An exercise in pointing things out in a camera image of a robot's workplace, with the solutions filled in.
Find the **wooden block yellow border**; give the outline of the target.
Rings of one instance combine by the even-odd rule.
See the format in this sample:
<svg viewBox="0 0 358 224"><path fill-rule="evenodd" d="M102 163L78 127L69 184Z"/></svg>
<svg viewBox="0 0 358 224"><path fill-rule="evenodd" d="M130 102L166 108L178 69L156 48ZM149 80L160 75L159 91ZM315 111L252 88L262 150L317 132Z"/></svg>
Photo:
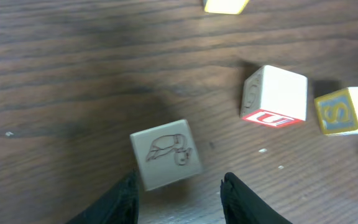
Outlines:
<svg viewBox="0 0 358 224"><path fill-rule="evenodd" d="M204 11L215 14L240 14L249 0L204 0Z"/></svg>

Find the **wooden block with turtle drawing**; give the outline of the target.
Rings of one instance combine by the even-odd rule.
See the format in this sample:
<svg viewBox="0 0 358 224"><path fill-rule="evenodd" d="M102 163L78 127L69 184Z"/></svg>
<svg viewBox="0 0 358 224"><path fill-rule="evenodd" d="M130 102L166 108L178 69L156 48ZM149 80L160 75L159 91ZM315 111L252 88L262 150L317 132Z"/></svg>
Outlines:
<svg viewBox="0 0 358 224"><path fill-rule="evenodd" d="M203 170L185 119L133 133L130 140L146 191L187 179Z"/></svg>

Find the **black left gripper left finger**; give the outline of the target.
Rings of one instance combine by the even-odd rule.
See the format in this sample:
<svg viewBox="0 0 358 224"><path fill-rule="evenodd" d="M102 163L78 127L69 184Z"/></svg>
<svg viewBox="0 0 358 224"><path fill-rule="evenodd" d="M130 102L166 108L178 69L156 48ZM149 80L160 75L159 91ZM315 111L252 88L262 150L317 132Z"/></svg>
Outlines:
<svg viewBox="0 0 358 224"><path fill-rule="evenodd" d="M139 182L132 171L67 224L137 224Z"/></svg>

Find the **wooden block red letter side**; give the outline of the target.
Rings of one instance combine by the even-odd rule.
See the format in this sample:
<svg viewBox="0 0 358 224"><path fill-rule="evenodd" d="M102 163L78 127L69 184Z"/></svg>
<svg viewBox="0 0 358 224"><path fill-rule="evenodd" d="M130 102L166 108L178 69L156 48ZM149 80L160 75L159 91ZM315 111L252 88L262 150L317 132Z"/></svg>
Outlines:
<svg viewBox="0 0 358 224"><path fill-rule="evenodd" d="M308 79L264 65L244 82L240 118L272 128L306 121Z"/></svg>

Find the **wooden block yellow S side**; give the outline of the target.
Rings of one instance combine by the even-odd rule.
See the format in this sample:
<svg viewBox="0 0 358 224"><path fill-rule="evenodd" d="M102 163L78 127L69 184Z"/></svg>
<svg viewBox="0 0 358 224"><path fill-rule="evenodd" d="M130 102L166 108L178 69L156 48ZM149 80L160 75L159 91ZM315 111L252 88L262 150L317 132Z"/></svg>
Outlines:
<svg viewBox="0 0 358 224"><path fill-rule="evenodd" d="M317 97L314 104L324 135L358 134L358 86Z"/></svg>

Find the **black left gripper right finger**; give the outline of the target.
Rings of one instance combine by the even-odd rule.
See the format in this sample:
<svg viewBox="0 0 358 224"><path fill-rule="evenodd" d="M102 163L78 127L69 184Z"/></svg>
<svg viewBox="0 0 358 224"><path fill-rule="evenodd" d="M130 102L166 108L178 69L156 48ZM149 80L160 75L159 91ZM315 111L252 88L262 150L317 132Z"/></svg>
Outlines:
<svg viewBox="0 0 358 224"><path fill-rule="evenodd" d="M225 174L220 189L227 224L291 224L232 172Z"/></svg>

